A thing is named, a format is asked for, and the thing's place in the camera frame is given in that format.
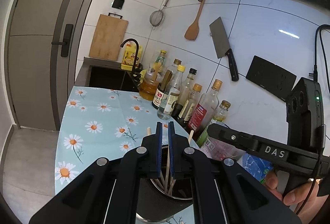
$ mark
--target knife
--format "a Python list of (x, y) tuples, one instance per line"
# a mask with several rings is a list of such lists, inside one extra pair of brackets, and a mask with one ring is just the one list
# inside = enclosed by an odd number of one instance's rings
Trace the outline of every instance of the knife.
[(232, 49), (230, 48), (228, 36), (221, 17), (218, 17), (210, 24), (211, 36), (213, 39), (214, 48), (218, 58), (227, 56), (229, 63), (229, 71), (231, 80), (238, 81), (238, 70)]

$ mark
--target gray floor tile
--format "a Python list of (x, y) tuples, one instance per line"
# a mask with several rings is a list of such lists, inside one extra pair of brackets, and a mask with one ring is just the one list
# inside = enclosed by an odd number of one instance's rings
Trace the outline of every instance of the gray floor tile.
[(54, 196), (58, 133), (15, 130), (5, 159), (3, 182), (30, 192)]
[(3, 184), (3, 196), (22, 224), (28, 224), (30, 218), (52, 198), (22, 190), (8, 183)]

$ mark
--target wooden cutting board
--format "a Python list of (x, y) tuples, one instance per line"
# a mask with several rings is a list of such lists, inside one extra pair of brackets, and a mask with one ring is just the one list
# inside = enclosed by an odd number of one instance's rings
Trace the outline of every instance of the wooden cutting board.
[(127, 20), (100, 15), (89, 56), (116, 61), (127, 25)]

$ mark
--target black faucet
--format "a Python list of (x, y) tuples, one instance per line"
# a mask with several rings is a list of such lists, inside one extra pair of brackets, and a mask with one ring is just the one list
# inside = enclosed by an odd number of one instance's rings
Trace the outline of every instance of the black faucet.
[(123, 41), (123, 43), (120, 45), (120, 47), (124, 47), (124, 44), (126, 44), (129, 41), (135, 42), (135, 44), (136, 44), (136, 52), (135, 52), (134, 62), (133, 62), (133, 67), (132, 67), (132, 72), (131, 72), (131, 77), (134, 79), (135, 65), (136, 65), (136, 62), (138, 61), (139, 43), (137, 40), (130, 38), (130, 39), (126, 39), (125, 41)]

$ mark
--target silver bolt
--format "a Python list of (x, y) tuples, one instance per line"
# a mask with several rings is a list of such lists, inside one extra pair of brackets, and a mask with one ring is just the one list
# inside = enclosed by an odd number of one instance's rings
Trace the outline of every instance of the silver bolt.
[(96, 161), (96, 164), (99, 166), (103, 166), (105, 164), (107, 164), (108, 160), (106, 158), (98, 158)]
[(146, 153), (146, 147), (138, 147), (137, 149), (136, 149), (136, 152), (137, 153)]
[(234, 164), (234, 160), (231, 158), (226, 158), (223, 162), (226, 166), (232, 166)]
[(191, 148), (191, 147), (187, 147), (187, 148), (184, 149), (184, 152), (186, 154), (193, 154), (195, 152), (195, 149)]

